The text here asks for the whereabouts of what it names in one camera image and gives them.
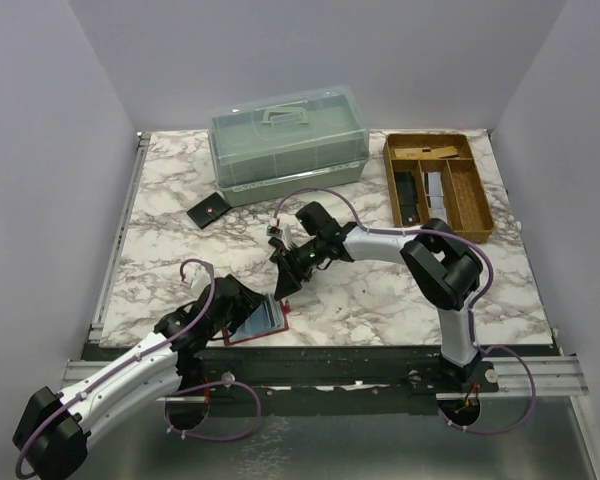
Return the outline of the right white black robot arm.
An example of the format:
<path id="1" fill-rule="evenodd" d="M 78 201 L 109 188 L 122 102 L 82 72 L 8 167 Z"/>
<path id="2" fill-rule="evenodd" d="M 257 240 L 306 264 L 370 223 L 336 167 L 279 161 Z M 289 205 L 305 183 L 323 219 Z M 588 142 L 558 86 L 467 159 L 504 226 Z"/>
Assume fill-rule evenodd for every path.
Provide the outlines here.
<path id="1" fill-rule="evenodd" d="M 480 285 L 483 264 L 447 223 L 433 219 L 406 230 L 341 225 L 318 202 L 305 205 L 296 218 L 310 236 L 302 245 L 291 240 L 289 229 L 277 219 L 266 230 L 274 247 L 270 261 L 278 269 L 275 299 L 299 292 L 316 270 L 334 261 L 404 265 L 438 313 L 442 384 L 460 392 L 474 383 L 481 354 L 472 338 L 469 302 Z"/>

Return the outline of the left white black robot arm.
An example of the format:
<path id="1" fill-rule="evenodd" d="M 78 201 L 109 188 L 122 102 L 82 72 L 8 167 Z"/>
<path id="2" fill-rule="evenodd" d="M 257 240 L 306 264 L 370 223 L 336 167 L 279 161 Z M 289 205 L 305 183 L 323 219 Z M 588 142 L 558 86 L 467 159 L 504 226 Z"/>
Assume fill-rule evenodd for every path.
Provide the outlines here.
<path id="1" fill-rule="evenodd" d="M 200 296 L 164 315 L 135 347 L 90 377 L 30 398 L 16 428 L 19 479 L 66 479 L 89 447 L 144 405 L 163 396 L 206 394 L 198 354 L 216 334 L 235 332 L 266 303 L 234 276 L 215 278 Z"/>

